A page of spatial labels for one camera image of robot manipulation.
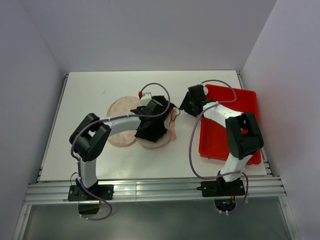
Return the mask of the black bra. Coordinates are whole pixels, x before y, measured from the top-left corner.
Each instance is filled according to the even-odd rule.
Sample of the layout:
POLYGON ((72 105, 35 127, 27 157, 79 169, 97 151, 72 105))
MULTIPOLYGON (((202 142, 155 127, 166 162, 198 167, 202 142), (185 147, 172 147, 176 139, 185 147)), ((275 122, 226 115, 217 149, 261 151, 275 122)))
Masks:
MULTIPOLYGON (((168 100, 163 95, 152 96, 152 100, 156 100, 160 102, 164 106, 164 110, 168 106, 168 100)), ((162 114, 162 122, 146 129, 136 130, 135 137, 143 140, 147 140, 150 142, 157 142, 160 138, 162 138, 167 133, 167 128, 165 127, 165 120, 171 114, 173 108, 176 107, 173 103, 169 103, 169 108, 167 111, 162 114)))

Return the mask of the aluminium rail frame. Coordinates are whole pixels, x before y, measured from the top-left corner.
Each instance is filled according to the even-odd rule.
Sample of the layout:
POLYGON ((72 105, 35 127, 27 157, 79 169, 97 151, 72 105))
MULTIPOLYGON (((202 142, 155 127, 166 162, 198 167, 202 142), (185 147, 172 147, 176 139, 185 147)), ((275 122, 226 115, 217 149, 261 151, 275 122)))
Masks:
POLYGON ((219 213, 213 197, 198 190, 202 176, 215 176, 223 162, 198 155, 198 138, 188 156, 195 123, 182 113, 177 140, 157 150, 138 145, 107 145, 97 160, 101 185, 114 193, 93 221, 80 217, 78 203, 67 200, 77 164, 69 137, 86 114, 106 115, 109 105, 136 95, 146 84, 154 95, 163 85, 179 105, 189 86, 204 80, 242 87, 234 70, 70 72, 64 82, 54 124, 36 184, 28 186, 14 239, 22 240, 298 240, 282 180, 266 158, 247 166, 248 199, 236 198, 237 211, 219 213))

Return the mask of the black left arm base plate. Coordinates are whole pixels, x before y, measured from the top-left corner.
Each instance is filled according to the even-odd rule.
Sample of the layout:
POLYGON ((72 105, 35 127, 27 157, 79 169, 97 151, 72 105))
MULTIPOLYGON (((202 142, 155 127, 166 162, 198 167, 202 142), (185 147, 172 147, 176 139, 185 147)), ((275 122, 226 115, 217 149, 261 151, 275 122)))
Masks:
POLYGON ((112 184, 96 184, 87 190, 80 185, 71 185, 69 188, 67 201, 78 203, 78 213, 85 216, 96 215, 102 205, 102 200, 113 199, 114 186, 112 184))

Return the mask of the pink mesh laundry bag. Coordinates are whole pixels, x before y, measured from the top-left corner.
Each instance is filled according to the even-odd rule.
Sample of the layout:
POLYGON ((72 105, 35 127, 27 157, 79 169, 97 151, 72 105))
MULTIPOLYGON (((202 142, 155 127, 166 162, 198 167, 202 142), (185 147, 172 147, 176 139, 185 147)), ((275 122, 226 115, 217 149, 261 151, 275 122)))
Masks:
MULTIPOLYGON (((124 115, 129 110, 136 109, 140 105, 140 100, 135 96, 123 96, 110 105, 107 110, 107 117, 124 115)), ((176 108, 170 111, 164 121, 164 127, 167 132, 157 141, 152 142, 146 139, 135 137, 136 132, 133 130, 117 133, 108 138, 108 142, 115 147, 129 147, 138 142, 145 149, 159 149, 164 147, 170 141, 174 141, 177 136, 175 132, 175 118, 177 115, 176 108)))

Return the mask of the red plastic tray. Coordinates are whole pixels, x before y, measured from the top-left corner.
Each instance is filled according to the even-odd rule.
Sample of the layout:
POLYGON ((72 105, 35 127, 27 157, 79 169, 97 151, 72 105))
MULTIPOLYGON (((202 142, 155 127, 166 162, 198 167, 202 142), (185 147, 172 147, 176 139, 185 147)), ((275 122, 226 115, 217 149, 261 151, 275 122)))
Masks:
MULTIPOLYGON (((233 100, 234 94, 236 94, 235 102, 224 103, 223 105, 238 112, 252 112, 256 119, 259 118, 257 96, 254 91, 235 89, 235 93, 233 93, 229 87, 213 84, 207 84, 205 87, 206 100, 233 100)), ((198 152, 202 157, 225 161, 229 155, 226 129, 220 124, 203 117, 198 152)))

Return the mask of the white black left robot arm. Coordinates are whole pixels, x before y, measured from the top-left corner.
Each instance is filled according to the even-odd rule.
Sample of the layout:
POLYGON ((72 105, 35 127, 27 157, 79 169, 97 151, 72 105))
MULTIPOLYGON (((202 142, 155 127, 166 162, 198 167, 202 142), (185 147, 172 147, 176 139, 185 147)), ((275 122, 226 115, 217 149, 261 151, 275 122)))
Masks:
POLYGON ((91 200, 98 193, 96 160, 110 136, 136 131, 135 137, 157 142, 166 132, 164 121, 171 111, 170 102, 152 97, 146 106, 130 110, 126 115, 102 119, 88 114, 69 138, 71 156, 77 160, 79 194, 91 200))

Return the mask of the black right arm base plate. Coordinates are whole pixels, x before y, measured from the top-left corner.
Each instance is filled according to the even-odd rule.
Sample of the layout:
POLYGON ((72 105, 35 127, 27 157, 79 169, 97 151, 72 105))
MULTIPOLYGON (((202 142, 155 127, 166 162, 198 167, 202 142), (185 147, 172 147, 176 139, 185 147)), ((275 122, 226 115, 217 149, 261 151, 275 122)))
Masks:
POLYGON ((246 193, 240 178, 232 182, 226 182, 223 177, 214 181, 202 181, 196 189, 201 191, 203 197, 244 196, 246 193))

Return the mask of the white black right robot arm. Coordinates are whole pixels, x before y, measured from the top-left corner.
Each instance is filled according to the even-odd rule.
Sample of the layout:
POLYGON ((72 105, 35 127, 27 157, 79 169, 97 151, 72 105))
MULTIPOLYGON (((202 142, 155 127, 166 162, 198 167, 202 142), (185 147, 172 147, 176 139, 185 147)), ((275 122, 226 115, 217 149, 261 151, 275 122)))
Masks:
POLYGON ((179 107, 180 110, 196 117, 208 119, 226 130, 228 158, 216 179, 217 191, 229 194, 252 156, 264 146, 264 140, 253 112, 240 112, 224 106, 237 100, 236 91, 231 88, 233 99, 218 101, 207 99, 208 89, 204 84, 197 84, 188 91, 179 107))

